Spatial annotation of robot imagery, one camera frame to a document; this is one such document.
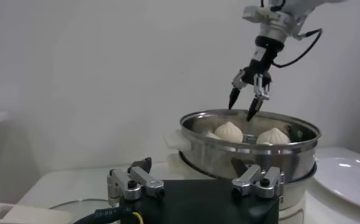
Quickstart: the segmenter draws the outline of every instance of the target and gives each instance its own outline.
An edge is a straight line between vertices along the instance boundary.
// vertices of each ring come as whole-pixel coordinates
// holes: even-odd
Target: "pot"
[[[181,118],[180,130],[164,138],[168,147],[180,150],[190,164],[217,177],[238,177],[240,161],[243,166],[258,164],[264,170],[279,167],[285,173],[286,183],[308,178],[315,167],[314,148],[321,136],[317,127],[294,117],[268,112],[257,113],[250,122],[246,121],[246,117],[245,110],[191,113]],[[245,142],[229,142],[205,136],[228,121],[242,130]],[[254,144],[259,134],[271,128],[279,128],[289,136],[291,143]]]

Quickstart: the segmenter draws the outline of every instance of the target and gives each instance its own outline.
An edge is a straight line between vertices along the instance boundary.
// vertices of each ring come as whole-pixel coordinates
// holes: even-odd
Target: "black cable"
[[[133,210],[126,207],[98,209],[93,214],[77,220],[74,224],[107,224],[116,222],[123,217],[133,214]]]
[[[286,2],[286,0],[283,0],[283,2],[280,5],[272,6],[271,11],[272,12],[280,11],[284,7],[285,2]],[[261,7],[264,7],[264,0],[261,0]]]
[[[95,214],[87,215],[86,217],[77,220],[74,224],[93,224],[95,223]]]
[[[284,5],[285,5],[285,0],[283,0],[283,2],[280,5],[272,6],[271,11],[272,12],[280,11],[284,7]]]
[[[295,60],[284,64],[284,65],[279,65],[276,64],[274,61],[272,62],[272,65],[278,67],[278,68],[284,68],[290,65],[295,64],[296,62],[298,62],[300,59],[302,59],[304,56],[306,56],[307,53],[309,53],[310,50],[312,50],[312,48],[315,46],[315,44],[319,41],[320,36],[322,36],[323,30],[322,29],[317,29],[317,30],[313,30],[313,31],[309,31],[305,34],[306,37],[310,37],[312,35],[314,35],[315,33],[318,33],[318,35],[316,36],[316,38],[314,39],[314,41],[310,44],[310,46],[299,56],[297,57]]]

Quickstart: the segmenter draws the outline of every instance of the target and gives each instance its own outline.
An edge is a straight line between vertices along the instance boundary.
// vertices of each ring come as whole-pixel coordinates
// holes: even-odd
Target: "white wall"
[[[11,112],[41,173],[163,161],[163,132],[182,115],[226,108],[258,26],[241,0],[0,0],[0,110]],[[308,120],[321,145],[360,152],[360,1],[324,5],[301,62],[271,70],[263,109]],[[289,40],[277,61],[311,40]],[[248,108],[251,88],[238,108]]]

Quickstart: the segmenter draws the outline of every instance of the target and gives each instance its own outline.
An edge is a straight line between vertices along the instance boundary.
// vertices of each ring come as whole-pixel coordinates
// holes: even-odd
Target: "metal bracket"
[[[234,196],[249,195],[254,181],[261,177],[261,168],[258,165],[253,165],[242,174],[241,177],[232,180]]]
[[[142,187],[150,197],[161,199],[165,196],[164,182],[154,179],[139,166],[132,167],[129,175],[119,169],[111,170],[107,175],[108,203],[114,207],[119,197],[138,200]]]
[[[241,177],[232,180],[232,193],[234,197],[244,197],[254,190],[260,198],[273,198],[280,196],[283,202],[285,175],[280,168],[271,167],[267,172],[261,170],[259,165],[251,165]]]
[[[281,183],[280,168],[271,167],[265,176],[255,184],[256,193],[261,198],[280,196],[278,191]]]
[[[268,83],[265,87],[263,87],[263,75],[256,74],[254,75],[254,93],[256,98],[260,100],[269,100],[269,90],[270,90],[270,83]]]
[[[138,200],[141,198],[141,185],[121,170],[111,171],[111,184],[115,188],[114,193],[124,197],[126,200]]]
[[[139,166],[131,168],[130,178],[142,184],[148,196],[155,198],[163,198],[165,196],[164,182],[153,178]]]
[[[242,76],[245,75],[245,70],[241,69],[238,74],[234,77],[232,85],[237,89],[245,88],[248,84],[242,81]]]

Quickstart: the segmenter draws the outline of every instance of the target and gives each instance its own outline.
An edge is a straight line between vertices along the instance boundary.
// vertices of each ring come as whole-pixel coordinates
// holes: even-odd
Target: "screw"
[[[127,182],[127,188],[128,189],[134,189],[137,187],[137,182],[134,180],[129,180],[129,182]]]
[[[269,181],[269,179],[266,179],[266,178],[264,178],[260,181],[261,187],[268,187],[270,184],[271,184],[271,182]]]

